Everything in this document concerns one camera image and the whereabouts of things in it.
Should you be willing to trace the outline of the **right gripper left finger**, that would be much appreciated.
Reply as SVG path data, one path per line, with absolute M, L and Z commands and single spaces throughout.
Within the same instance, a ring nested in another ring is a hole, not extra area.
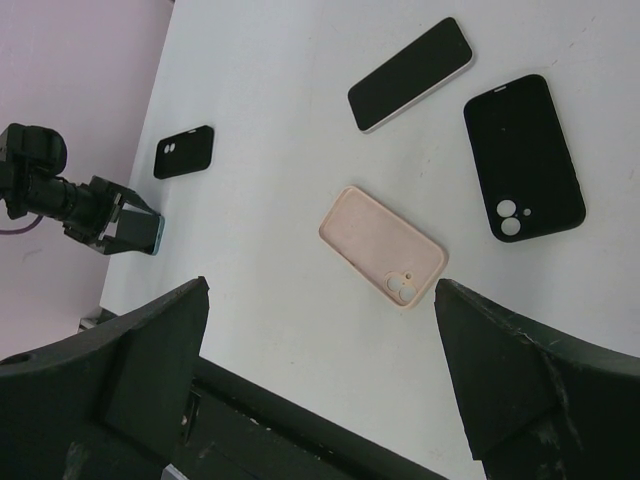
M 178 442 L 209 311 L 197 277 L 1 362 L 4 479 L 158 479 Z

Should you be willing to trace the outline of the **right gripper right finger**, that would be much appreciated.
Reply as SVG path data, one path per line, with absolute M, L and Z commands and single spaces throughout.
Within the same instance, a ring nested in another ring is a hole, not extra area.
M 449 279 L 438 329 L 472 457 L 489 479 L 636 479 L 639 360 Z

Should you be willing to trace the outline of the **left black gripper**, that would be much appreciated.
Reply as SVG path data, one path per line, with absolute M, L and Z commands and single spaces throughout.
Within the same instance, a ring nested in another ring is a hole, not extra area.
M 156 251 L 156 212 L 127 187 L 94 176 L 61 176 L 67 146 L 53 129 L 11 123 L 1 133 L 1 199 L 17 220 L 29 213 L 59 221 L 64 234 L 103 255 Z

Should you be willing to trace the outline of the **teal-edged phone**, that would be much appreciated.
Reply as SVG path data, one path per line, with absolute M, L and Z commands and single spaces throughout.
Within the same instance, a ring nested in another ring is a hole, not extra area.
M 164 230 L 164 217 L 133 210 L 124 210 L 119 218 L 117 239 L 125 244 L 126 251 L 155 255 Z

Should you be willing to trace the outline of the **beige phone case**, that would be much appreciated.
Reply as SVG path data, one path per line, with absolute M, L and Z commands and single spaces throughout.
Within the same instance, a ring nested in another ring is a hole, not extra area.
M 417 305 L 448 262 L 443 247 L 356 186 L 340 192 L 318 233 L 398 308 Z

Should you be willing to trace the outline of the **white-edged black phone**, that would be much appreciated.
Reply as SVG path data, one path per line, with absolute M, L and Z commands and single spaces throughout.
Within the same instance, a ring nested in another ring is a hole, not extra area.
M 473 60 L 456 19 L 441 20 L 349 89 L 356 126 L 363 133 L 375 130 L 459 75 Z

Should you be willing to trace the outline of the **large black phone case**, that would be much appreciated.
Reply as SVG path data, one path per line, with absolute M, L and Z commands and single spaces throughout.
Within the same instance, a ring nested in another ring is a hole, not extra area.
M 514 243 L 580 226 L 586 205 L 546 79 L 528 74 L 463 108 L 494 237 Z

